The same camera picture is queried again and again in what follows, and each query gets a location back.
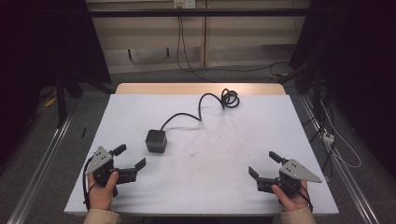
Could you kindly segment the black metal stand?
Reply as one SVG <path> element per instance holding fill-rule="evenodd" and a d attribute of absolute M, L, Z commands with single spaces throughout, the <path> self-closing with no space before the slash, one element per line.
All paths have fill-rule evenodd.
<path fill-rule="evenodd" d="M 58 124 L 57 127 L 61 128 L 67 118 L 66 101 L 64 96 L 64 84 L 62 73 L 59 72 L 55 78 L 55 87 L 57 94 L 58 105 Z"/>

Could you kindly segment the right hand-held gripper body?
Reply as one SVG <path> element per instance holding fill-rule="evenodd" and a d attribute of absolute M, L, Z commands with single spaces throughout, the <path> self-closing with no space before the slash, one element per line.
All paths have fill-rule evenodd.
<path fill-rule="evenodd" d="M 302 180 L 315 183 L 322 182 L 317 175 L 309 171 L 302 164 L 297 162 L 297 160 L 276 159 L 276 162 L 281 164 L 279 168 L 279 177 L 271 179 L 257 176 L 258 191 L 273 193 L 272 186 L 277 185 L 288 197 L 290 197 L 300 191 Z"/>

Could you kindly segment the black horizontal metal bar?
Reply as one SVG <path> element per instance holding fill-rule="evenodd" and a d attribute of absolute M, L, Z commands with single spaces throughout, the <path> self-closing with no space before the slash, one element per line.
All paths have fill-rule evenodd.
<path fill-rule="evenodd" d="M 307 8 L 269 8 L 269 9 L 120 9 L 90 10 L 88 14 L 94 18 L 121 17 L 297 17 L 313 14 Z"/>

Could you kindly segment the black curtain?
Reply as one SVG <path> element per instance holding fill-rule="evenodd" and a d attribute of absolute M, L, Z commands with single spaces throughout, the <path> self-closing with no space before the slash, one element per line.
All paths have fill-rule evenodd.
<path fill-rule="evenodd" d="M 290 66 L 317 69 L 353 128 L 396 178 L 396 0 L 310 0 Z"/>
<path fill-rule="evenodd" d="M 108 83 L 86 0 L 0 0 L 0 164 L 34 116 L 39 93 L 58 80 Z"/>

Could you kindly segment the white table mat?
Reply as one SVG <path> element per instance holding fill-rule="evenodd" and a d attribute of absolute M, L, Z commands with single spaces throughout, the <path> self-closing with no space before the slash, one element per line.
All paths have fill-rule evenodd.
<path fill-rule="evenodd" d="M 148 151 L 149 130 L 165 131 L 164 153 Z M 113 209 L 122 214 L 271 216 L 281 206 L 276 196 L 258 191 L 248 167 L 276 177 L 274 151 L 321 173 L 287 95 L 243 95 L 238 107 L 223 108 L 202 94 L 115 94 L 91 149 L 122 144 L 127 149 L 115 158 L 117 167 L 147 162 L 134 183 L 118 187 Z"/>

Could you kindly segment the metal floor rail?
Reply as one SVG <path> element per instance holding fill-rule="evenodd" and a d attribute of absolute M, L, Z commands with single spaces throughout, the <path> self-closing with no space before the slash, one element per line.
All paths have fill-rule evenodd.
<path fill-rule="evenodd" d="M 309 116 L 309 118 L 311 118 L 311 123 L 318 132 L 318 136 L 322 139 L 322 134 L 320 131 L 327 132 L 326 125 L 319 125 L 319 119 L 318 116 L 314 115 L 314 104 L 311 102 L 310 97 L 300 95 L 299 98 L 304 106 L 307 115 Z M 340 175 L 344 185 L 346 186 L 348 194 L 350 195 L 353 203 L 355 204 L 358 212 L 360 213 L 360 216 L 363 219 L 363 222 L 365 224 L 380 224 L 380 220 L 375 214 L 373 207 L 370 205 L 367 197 L 364 195 L 361 187 L 351 173 L 351 169 L 358 169 L 361 167 L 361 157 L 356 152 L 355 148 L 352 147 L 348 143 L 348 141 L 337 131 L 333 124 L 331 116 L 329 115 L 329 112 L 327 111 L 326 107 L 322 102 L 319 102 L 318 109 L 319 111 L 324 112 L 325 118 L 328 121 L 330 127 L 334 130 L 335 136 L 339 140 L 341 140 L 358 159 L 358 164 L 352 165 L 350 162 L 346 162 L 343 159 L 342 155 L 340 154 L 338 148 L 335 145 L 335 142 L 332 145 L 328 145 L 323 142 L 326 151 L 331 154 L 333 167 Z"/>
<path fill-rule="evenodd" d="M 64 140 L 72 119 L 73 115 L 67 116 L 62 125 L 56 129 L 42 160 L 35 169 L 28 186 L 19 198 L 10 218 L 7 221 L 7 224 L 24 224 L 35 198 L 48 175 L 53 160 L 62 144 L 62 141 Z"/>

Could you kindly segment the black cube power adapter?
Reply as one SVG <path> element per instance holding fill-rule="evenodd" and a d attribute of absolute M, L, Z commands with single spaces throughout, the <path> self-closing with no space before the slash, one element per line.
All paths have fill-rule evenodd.
<path fill-rule="evenodd" d="M 149 130 L 146 138 L 146 145 L 149 152 L 164 153 L 167 144 L 165 131 Z"/>

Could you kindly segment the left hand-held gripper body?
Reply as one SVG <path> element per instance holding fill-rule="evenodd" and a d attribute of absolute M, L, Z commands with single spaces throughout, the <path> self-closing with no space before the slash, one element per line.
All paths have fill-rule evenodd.
<path fill-rule="evenodd" d="M 113 172 L 119 173 L 117 185 L 136 181 L 137 171 L 135 168 L 119 169 L 114 166 L 114 157 L 110 151 L 99 146 L 88 159 L 85 165 L 85 176 L 93 174 L 97 184 L 105 186 Z"/>

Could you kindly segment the person's left hand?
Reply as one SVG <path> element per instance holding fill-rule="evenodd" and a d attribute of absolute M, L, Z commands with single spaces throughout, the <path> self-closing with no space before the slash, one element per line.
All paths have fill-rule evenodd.
<path fill-rule="evenodd" d="M 101 209 L 110 211 L 113 202 L 113 189 L 116 187 L 119 178 L 118 172 L 110 175 L 106 185 L 101 187 L 97 184 L 93 175 L 88 176 L 89 200 L 91 209 Z"/>

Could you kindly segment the white wall socket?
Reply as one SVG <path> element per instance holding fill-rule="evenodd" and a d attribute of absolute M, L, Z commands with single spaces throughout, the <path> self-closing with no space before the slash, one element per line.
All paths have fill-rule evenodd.
<path fill-rule="evenodd" d="M 174 8 L 186 8 L 193 9 L 196 8 L 195 0 L 173 0 Z"/>

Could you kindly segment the wooden table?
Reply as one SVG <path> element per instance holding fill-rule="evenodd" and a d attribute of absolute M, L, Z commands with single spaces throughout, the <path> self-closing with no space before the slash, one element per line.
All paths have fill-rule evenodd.
<path fill-rule="evenodd" d="M 121 83 L 116 94 L 203 94 L 221 93 L 224 89 L 239 95 L 285 95 L 276 83 Z"/>

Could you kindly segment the person's right hand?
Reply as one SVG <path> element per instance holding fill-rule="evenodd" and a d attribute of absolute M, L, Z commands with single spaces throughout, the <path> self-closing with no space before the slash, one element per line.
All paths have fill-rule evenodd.
<path fill-rule="evenodd" d="M 288 197 L 278 185 L 272 186 L 272 191 L 276 197 L 281 201 L 285 212 L 293 212 L 302 208 L 309 207 L 309 202 L 306 200 L 308 197 L 307 193 L 307 182 L 301 181 L 302 187 L 300 188 L 300 194 L 296 194 L 293 197 Z"/>

